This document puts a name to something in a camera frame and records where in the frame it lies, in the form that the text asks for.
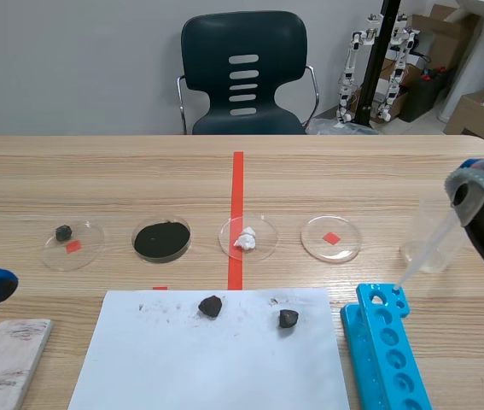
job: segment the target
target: wooden block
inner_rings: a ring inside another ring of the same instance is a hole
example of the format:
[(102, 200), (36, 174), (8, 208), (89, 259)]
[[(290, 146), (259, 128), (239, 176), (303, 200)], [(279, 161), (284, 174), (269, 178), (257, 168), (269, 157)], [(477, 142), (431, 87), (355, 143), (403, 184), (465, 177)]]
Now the wooden block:
[(19, 410), (52, 330), (47, 319), (0, 324), (0, 410)]

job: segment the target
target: blue test tube rack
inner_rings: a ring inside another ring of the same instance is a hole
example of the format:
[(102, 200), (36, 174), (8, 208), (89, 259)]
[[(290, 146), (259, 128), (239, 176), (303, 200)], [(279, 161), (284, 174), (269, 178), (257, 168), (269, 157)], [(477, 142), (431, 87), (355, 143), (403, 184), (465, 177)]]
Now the blue test tube rack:
[(359, 304), (343, 307), (341, 318), (362, 408), (431, 410), (401, 321), (410, 312), (403, 289), (360, 284), (356, 293)]

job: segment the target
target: clear liquid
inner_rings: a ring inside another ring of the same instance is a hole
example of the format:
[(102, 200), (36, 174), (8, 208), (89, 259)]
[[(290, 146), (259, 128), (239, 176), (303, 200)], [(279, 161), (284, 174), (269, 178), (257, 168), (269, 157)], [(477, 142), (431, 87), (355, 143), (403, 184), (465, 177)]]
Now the clear liquid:
[[(404, 243), (400, 248), (400, 252), (408, 265), (411, 261), (420, 255), (423, 247), (426, 245), (424, 241), (410, 241)], [(446, 257), (437, 249), (432, 249), (428, 259), (423, 263), (419, 269), (420, 272), (425, 273), (439, 273), (445, 268)]]

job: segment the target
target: dark stone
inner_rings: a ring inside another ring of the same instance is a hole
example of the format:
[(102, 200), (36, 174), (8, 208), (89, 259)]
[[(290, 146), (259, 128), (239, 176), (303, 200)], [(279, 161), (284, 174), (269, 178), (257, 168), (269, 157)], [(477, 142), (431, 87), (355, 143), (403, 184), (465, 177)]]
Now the dark stone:
[(299, 313), (295, 310), (282, 309), (279, 311), (279, 327), (288, 329), (296, 325), (299, 320)]
[(73, 231), (71, 230), (71, 226), (62, 225), (55, 229), (55, 240), (57, 242), (65, 242), (71, 238), (72, 234)]
[(217, 316), (219, 316), (219, 312), (221, 311), (222, 307), (223, 303), (215, 295), (207, 297), (200, 302), (200, 305), (198, 305), (200, 312), (204, 313), (210, 318), (216, 318)]

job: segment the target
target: empty petri dish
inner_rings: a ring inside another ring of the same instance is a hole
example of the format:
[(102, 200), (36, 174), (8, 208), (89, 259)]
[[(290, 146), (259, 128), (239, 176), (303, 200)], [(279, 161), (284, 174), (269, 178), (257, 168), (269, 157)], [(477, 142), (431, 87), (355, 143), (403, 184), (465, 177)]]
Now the empty petri dish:
[[(234, 246), (239, 234), (246, 228), (255, 232), (255, 249), (243, 250)], [(219, 232), (219, 243), (223, 251), (232, 258), (244, 261), (261, 261), (270, 256), (277, 246), (276, 228), (264, 215), (244, 215), (228, 220)]]
[(348, 262), (361, 249), (358, 228), (334, 215), (310, 218), (300, 229), (300, 240), (310, 255), (329, 263)]
[(54, 229), (52, 236), (44, 244), (43, 262), (51, 269), (67, 272), (92, 262), (103, 249), (105, 235), (98, 224), (88, 220), (72, 221), (63, 225), (71, 229), (71, 237), (60, 242), (55, 238)]
[(143, 260), (167, 263), (180, 258), (190, 246), (190, 227), (177, 216), (154, 217), (137, 226), (131, 236), (136, 254)]

